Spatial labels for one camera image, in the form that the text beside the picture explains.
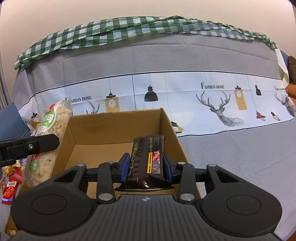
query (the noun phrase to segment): white crosshair logo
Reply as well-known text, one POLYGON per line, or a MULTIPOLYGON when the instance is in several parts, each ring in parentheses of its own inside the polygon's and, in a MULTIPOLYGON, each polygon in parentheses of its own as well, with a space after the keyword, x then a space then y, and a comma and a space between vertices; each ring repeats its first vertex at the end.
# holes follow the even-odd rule
POLYGON ((151 200, 151 198, 149 198, 149 197, 144 197, 144 198, 142 198, 141 200, 143 200, 144 202, 148 202, 148 201, 151 200))

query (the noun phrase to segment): cardboard box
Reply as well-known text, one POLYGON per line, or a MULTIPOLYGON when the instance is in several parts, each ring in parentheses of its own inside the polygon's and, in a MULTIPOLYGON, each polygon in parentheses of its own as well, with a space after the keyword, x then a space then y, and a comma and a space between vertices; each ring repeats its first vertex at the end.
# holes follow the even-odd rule
MULTIPOLYGON (((166 137, 164 152, 169 154, 175 163, 188 162, 163 109, 72 116, 61 142, 52 176, 79 163, 86 164, 87 168, 95 168, 103 162, 117 162, 125 152, 131 153, 135 137, 150 134, 162 134, 166 137)), ((24 184, 20 192, 27 189, 24 184)), ((176 197, 177 192, 178 185, 174 185, 174 189, 149 192, 149 194, 172 194, 176 197)), ((121 192, 116 191, 115 194, 118 198, 121 192)), ((141 192, 124 192, 124 194, 146 195, 141 192)), ((87 195, 96 198, 96 183, 89 183, 87 195)), ((11 217, 6 230, 16 230, 11 217)))

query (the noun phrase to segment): deer illustration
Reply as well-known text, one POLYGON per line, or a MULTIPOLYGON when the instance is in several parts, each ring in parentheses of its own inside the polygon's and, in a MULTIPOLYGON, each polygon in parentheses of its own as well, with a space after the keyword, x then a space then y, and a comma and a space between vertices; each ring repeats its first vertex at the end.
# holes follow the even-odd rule
POLYGON ((285 96, 285 101, 283 102, 281 99, 277 97, 277 94, 274 94, 276 99, 280 101, 288 110, 291 116, 296 116, 296 106, 295 105, 289 105, 289 96, 285 96))
POLYGON ((223 111, 225 110, 224 106, 227 105, 230 101, 230 94, 229 97, 224 93, 224 91, 222 91, 223 94, 225 95, 225 100, 223 101, 223 99, 221 98, 221 104, 219 105, 219 109, 216 109, 209 101, 209 98, 207 99, 207 103, 204 101, 203 99, 203 94, 205 93, 205 91, 202 93, 202 95, 200 96, 200 99, 198 98, 197 94, 196 98, 200 101, 200 103, 202 103, 205 106, 208 106, 210 108, 211 111, 213 111, 214 113, 217 114, 217 116, 219 117, 219 119, 223 122, 224 125, 226 126, 237 126, 237 125, 243 125, 244 124, 244 120, 240 119, 240 118, 229 118, 226 117, 225 115, 223 115, 223 111))
POLYGON ((100 104, 98 104, 98 108, 97 108, 97 110, 95 109, 95 107, 92 105, 92 103, 91 102, 89 102, 90 104, 91 104, 91 106, 93 107, 93 111, 91 112, 91 114, 96 114, 96 113, 98 113, 98 111, 99 111, 99 108, 100 108, 100 104))

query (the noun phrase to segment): blue gripper pad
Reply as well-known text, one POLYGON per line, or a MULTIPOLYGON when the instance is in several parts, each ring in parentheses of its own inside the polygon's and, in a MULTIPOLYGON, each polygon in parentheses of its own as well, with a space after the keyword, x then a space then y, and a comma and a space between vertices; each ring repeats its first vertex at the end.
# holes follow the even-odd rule
POLYGON ((163 156, 163 168, 164 168, 168 183, 172 183, 172 173, 171 173, 170 165, 165 156, 163 156))
POLYGON ((126 177, 128 175, 129 164, 131 162, 131 156, 128 154, 124 159, 121 166, 120 180, 124 183, 126 181, 126 177))

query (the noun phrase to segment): yellow label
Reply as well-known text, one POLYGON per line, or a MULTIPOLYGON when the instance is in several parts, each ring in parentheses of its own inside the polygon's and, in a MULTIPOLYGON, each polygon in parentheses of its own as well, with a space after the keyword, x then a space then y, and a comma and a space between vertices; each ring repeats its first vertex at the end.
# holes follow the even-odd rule
POLYGON ((149 152, 147 173, 151 173, 151 171, 152 171, 152 152, 149 152))

